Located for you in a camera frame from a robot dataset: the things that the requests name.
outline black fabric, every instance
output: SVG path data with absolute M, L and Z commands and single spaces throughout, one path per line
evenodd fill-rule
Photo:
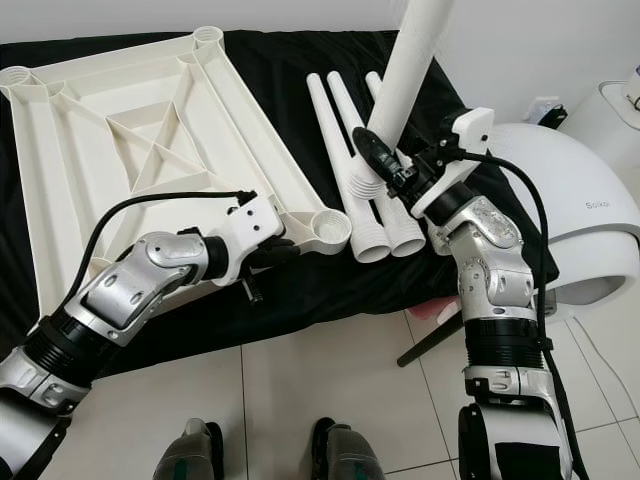
M 155 42 L 182 34 L 156 33 L 0 46 L 0 68 L 36 67 L 104 51 Z M 283 138 L 324 202 L 341 208 L 340 197 L 307 92 L 308 73 L 338 70 L 366 117 L 371 100 L 364 81 L 370 70 L 383 73 L 394 32 L 225 33 L 226 51 L 258 103 Z M 0 357 L 19 343 L 38 318 L 9 103 L 1 99 L 0 133 Z M 414 109 L 411 125 L 427 139 L 440 119 L 462 102 L 437 62 L 433 62 Z M 407 136 L 412 152 L 421 142 Z M 469 186 L 487 195 L 520 226 L 525 258 L 537 258 L 537 230 L 495 168 L 482 166 Z M 550 269 L 551 277 L 557 275 Z M 261 273 L 265 304 L 251 308 L 234 285 L 153 319 L 115 359 L 105 374 L 126 371 L 300 330 L 316 322 L 361 312 L 384 313 L 456 292 L 452 258 L 430 248 L 408 258 L 373 265 L 342 254 L 306 254 Z
M 530 443 L 497 443 L 503 480 L 561 480 L 560 447 Z

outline black wire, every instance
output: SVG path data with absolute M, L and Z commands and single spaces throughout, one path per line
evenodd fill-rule
M 504 160 L 502 158 L 494 157 L 491 154 L 487 153 L 487 155 L 478 155 L 475 153 L 465 153 L 464 158 L 468 160 L 474 160 L 482 163 L 490 163 L 493 165 L 497 165 L 499 167 L 504 168 L 505 170 L 509 170 L 516 177 L 520 179 L 522 183 L 527 187 L 531 197 L 533 198 L 533 202 L 536 205 L 536 209 L 538 210 L 538 217 L 540 219 L 540 259 L 538 264 L 538 301 L 537 301 L 537 320 L 538 320 L 538 335 L 541 339 L 544 339 L 547 336 L 547 328 L 545 322 L 545 294 L 546 288 L 545 285 L 547 283 L 547 251 L 549 248 L 549 224 L 547 221 L 547 213 L 544 209 L 544 203 L 542 201 L 542 197 L 538 192 L 535 184 L 531 181 L 528 175 L 521 170 L 519 167 L 509 162 L 508 160 Z M 578 437 L 576 436 L 576 429 L 573 423 L 573 417 L 571 415 L 571 409 L 569 408 L 569 399 L 567 398 L 567 392 L 564 389 L 564 385 L 562 384 L 562 379 L 560 378 L 560 372 L 558 371 L 558 367 L 556 366 L 556 362 L 553 360 L 551 355 L 551 350 L 549 348 L 543 348 L 542 353 L 544 355 L 544 359 L 547 362 L 547 366 L 549 367 L 549 371 L 551 372 L 551 376 L 553 378 L 553 385 L 556 391 L 556 398 L 558 399 L 558 406 L 560 408 L 560 414 L 564 419 L 565 427 L 567 429 L 567 439 L 569 441 L 569 447 L 571 449 L 571 455 L 573 456 L 573 470 L 578 474 L 580 480 L 589 480 L 589 475 L 587 475 L 587 470 L 584 466 L 584 462 L 582 460 L 582 455 L 580 453 L 580 446 L 578 445 Z
M 64 300 L 60 302 L 60 305 L 54 312 L 54 316 L 60 314 L 64 306 L 71 300 L 82 285 L 82 281 L 84 280 L 84 276 L 87 273 L 87 268 L 89 268 L 89 263 L 91 262 L 91 256 L 93 255 L 93 251 L 96 248 L 96 244 L 98 243 L 98 239 L 100 238 L 100 234 L 104 227 L 109 223 L 118 212 L 124 210 L 131 205 L 137 205 L 139 203 L 146 202 L 156 202 L 159 200 L 173 200 L 179 198 L 238 198 L 238 200 L 249 199 L 253 196 L 253 192 L 175 192 L 175 193 L 155 193 L 152 195 L 140 195 L 139 197 L 130 198 L 128 200 L 124 200 L 123 202 L 115 204 L 111 207 L 107 212 L 98 220 L 93 232 L 91 232 L 91 236 L 89 237 L 89 241 L 87 242 L 87 246 L 84 249 L 84 253 L 82 254 L 82 260 L 80 261 L 80 266 L 78 267 L 78 271 L 76 273 L 75 278 L 73 279 L 73 283 L 69 288 L 69 291 L 64 297 Z

